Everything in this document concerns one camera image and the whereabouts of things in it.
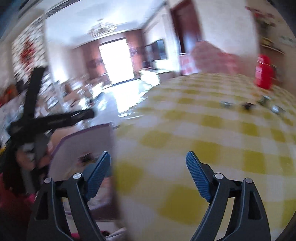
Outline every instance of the doorway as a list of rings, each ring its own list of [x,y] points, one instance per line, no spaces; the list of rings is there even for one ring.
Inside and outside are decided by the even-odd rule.
[[[172,8],[171,15],[179,38],[179,54],[189,54],[196,42],[201,40],[194,4],[191,0],[184,0]]]
[[[99,46],[99,49],[112,84],[134,78],[131,55],[126,39],[103,44]]]

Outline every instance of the television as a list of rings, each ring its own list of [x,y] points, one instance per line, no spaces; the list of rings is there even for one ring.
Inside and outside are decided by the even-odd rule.
[[[167,59],[163,39],[159,39],[145,47],[149,61]]]

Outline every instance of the wooden door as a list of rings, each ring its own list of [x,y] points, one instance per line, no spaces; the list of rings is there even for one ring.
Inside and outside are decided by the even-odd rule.
[[[180,53],[189,53],[201,40],[200,26],[191,0],[184,0],[171,10]]]

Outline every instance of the white cabinet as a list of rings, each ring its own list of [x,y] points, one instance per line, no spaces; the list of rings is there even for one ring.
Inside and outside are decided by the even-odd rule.
[[[140,70],[141,79],[152,86],[159,85],[161,82],[175,77],[174,71],[165,69]]]

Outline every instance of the small metal part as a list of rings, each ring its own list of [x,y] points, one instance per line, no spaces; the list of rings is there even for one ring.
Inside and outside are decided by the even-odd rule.
[[[79,178],[81,178],[82,177],[82,174],[81,173],[75,173],[74,175],[73,175],[73,178],[74,179],[79,179]]]
[[[36,195],[35,195],[34,201],[36,201],[36,198],[37,198],[37,196],[38,196],[38,193],[39,193],[39,191],[36,192]]]
[[[223,107],[225,107],[225,108],[230,108],[230,107],[233,106],[232,103],[230,103],[230,102],[225,102],[225,101],[221,101],[220,104],[221,104]]]
[[[48,178],[46,178],[46,179],[44,180],[44,183],[48,184],[48,183],[50,183],[51,181],[52,181],[52,179],[51,179],[50,177],[48,177]]]
[[[271,108],[271,111],[277,115],[281,115],[281,114],[285,113],[285,110],[283,110],[281,107],[279,107],[277,105],[273,105]]]
[[[223,175],[221,174],[221,173],[216,173],[215,174],[215,178],[217,178],[217,179],[223,179]]]
[[[246,102],[245,104],[243,104],[242,106],[246,109],[246,110],[250,110],[252,108],[254,104],[248,103]]]
[[[246,181],[247,183],[249,183],[249,184],[251,184],[251,183],[253,182],[253,180],[252,180],[251,178],[249,178],[249,177],[247,177],[247,178],[245,179],[245,181]]]
[[[262,106],[267,106],[271,98],[269,96],[263,95],[260,100],[258,100],[258,104]]]

